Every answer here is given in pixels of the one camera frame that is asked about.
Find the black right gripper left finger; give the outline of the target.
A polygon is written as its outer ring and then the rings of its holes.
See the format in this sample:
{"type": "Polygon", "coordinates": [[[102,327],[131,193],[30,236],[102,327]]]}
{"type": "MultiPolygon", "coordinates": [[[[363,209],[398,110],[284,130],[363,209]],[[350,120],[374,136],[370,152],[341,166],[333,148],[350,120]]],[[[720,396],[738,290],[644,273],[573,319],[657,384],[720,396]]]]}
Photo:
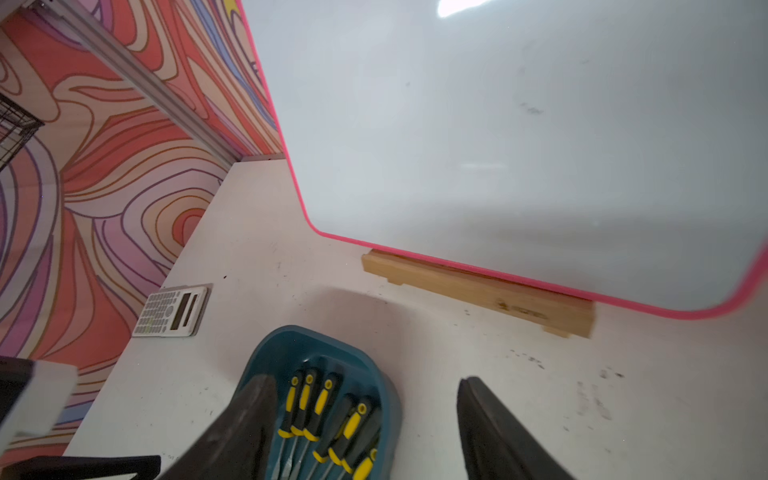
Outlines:
{"type": "Polygon", "coordinates": [[[162,479],[263,479],[277,415],[276,381],[256,375],[162,479]]]}

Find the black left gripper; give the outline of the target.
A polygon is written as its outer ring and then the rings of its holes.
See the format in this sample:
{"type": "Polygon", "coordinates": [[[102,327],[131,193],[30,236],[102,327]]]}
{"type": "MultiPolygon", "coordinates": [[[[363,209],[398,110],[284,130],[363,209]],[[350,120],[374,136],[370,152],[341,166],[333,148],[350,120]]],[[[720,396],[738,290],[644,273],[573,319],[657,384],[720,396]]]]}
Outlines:
{"type": "Polygon", "coordinates": [[[4,467],[2,479],[106,479],[130,475],[155,479],[161,471],[159,455],[131,457],[38,456],[4,467]]]}

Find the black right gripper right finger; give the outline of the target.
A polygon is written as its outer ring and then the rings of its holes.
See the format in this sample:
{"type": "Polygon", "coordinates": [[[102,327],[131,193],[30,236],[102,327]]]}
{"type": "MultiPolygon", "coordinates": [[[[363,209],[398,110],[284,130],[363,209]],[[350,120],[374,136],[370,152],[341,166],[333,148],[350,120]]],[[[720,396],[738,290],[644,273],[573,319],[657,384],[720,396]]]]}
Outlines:
{"type": "Polygon", "coordinates": [[[460,381],[457,418],[470,479],[572,477],[480,378],[460,381]]]}

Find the teal plastic storage box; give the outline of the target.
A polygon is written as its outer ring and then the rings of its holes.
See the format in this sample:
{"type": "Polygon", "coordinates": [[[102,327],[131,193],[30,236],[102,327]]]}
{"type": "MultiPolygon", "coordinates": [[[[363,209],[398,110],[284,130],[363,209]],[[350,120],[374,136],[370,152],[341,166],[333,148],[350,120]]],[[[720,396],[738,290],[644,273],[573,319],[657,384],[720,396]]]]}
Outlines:
{"type": "MultiPolygon", "coordinates": [[[[389,478],[402,423],[401,402],[394,384],[361,350],[298,326],[281,327],[270,333],[252,354],[238,384],[240,388],[244,388],[256,375],[272,376],[277,383],[278,405],[272,448],[266,469],[268,478],[271,476],[278,456],[281,439],[277,436],[277,430],[282,421],[291,376],[298,369],[304,370],[310,367],[319,370],[320,379],[331,372],[342,376],[335,400],[325,416],[322,436],[327,420],[333,415],[337,402],[345,394],[355,395],[357,403],[364,396],[375,399],[382,411],[382,425],[375,460],[370,473],[364,479],[389,478]]],[[[292,438],[286,441],[281,458],[281,470],[292,443],[292,438]]],[[[308,479],[307,475],[314,463],[313,451],[318,443],[311,446],[307,452],[297,479],[308,479]]],[[[304,439],[301,438],[301,443],[296,448],[295,459],[298,459],[303,445],[304,439]]],[[[321,479],[321,474],[329,464],[330,461],[320,465],[311,479],[321,479]]]]}

